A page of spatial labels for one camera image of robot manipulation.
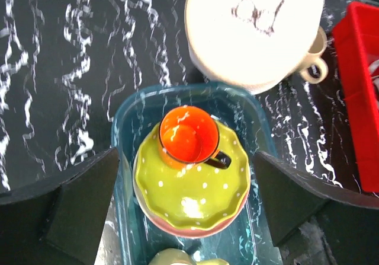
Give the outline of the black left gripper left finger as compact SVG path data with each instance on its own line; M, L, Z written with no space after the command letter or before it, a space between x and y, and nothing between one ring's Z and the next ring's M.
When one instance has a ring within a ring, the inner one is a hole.
M1 264L94 264L118 165L111 148L1 193Z

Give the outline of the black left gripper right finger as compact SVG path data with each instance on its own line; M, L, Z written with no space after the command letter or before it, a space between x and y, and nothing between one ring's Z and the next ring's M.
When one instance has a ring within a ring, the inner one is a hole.
M272 243L284 264L378 264L378 198L253 157Z

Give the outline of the white lace bra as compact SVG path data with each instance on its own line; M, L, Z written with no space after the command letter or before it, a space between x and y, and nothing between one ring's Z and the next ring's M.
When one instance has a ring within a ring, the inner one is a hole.
M373 61L368 67L368 70L370 72L371 79L372 79L373 88L374 88L375 99L377 101L378 101L378 63L379 63L379 60L377 59Z

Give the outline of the pink plate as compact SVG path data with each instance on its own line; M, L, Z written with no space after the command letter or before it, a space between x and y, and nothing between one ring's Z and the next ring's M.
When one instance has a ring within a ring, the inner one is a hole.
M155 226L157 226L159 229L161 229L161 230L163 230L163 231L165 231L171 235L174 235L177 237L183 237L183 238L191 238L191 239L209 237L209 236L217 234L217 233L221 232L222 230L226 229L237 218L239 213L242 211L242 209L246 203L246 200L248 198L248 194L246 194L243 198L242 205L240 206L240 208L239 208L237 214L235 214L235 216L233 216L233 217L227 219L226 221L218 224L213 229L201 230L201 229L195 229L195 228L190 228L190 229L176 229L176 228L174 228L173 226L171 226L170 224L165 222L162 218L153 214L147 208L146 203L143 201L141 196L142 195L140 193L136 194L139 206L142 209L143 213L147 216L147 218Z

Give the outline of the green polka dot bowl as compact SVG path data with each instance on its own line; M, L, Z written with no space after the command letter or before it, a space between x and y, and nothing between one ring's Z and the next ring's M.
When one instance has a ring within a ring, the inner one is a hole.
M220 149L232 163L227 169L208 164L174 169L158 151L158 125L140 144L134 180L147 208L176 229L209 230L237 214L250 189L248 156L237 134L222 123Z

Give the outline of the cream and yellow mug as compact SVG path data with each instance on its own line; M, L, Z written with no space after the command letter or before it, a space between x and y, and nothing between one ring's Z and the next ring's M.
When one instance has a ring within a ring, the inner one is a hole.
M229 265L223 259L215 258L204 261L195 261L185 251L176 248L168 248L158 252L150 261L149 265L167 265L167 264L192 264L192 265Z

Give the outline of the orange mug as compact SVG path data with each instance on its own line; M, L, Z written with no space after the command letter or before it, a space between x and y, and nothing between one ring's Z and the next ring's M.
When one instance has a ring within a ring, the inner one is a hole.
M203 163L227 169L232 159L219 149L220 138L219 126L206 111L175 107L159 123L158 151L162 161L174 169Z

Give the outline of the beige ceramic mug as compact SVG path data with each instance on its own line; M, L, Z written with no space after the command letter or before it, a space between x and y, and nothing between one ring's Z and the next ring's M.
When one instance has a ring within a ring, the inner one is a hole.
M329 68L326 62L322 59L322 54L326 50L326 46L326 33L324 29L322 29L322 27L319 26L313 44L309 48L309 51L306 53L305 57L303 58L298 67L298 72L300 76L310 84L318 84L322 82L328 75ZM320 76L318 78L315 78L308 71L308 68L310 68L312 65L315 65L316 68L319 70Z

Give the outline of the red plastic bin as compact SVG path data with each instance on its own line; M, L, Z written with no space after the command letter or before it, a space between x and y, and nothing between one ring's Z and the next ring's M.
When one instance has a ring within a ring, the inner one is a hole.
M378 7L351 2L332 36L361 187L378 192L378 104L368 70L378 59Z

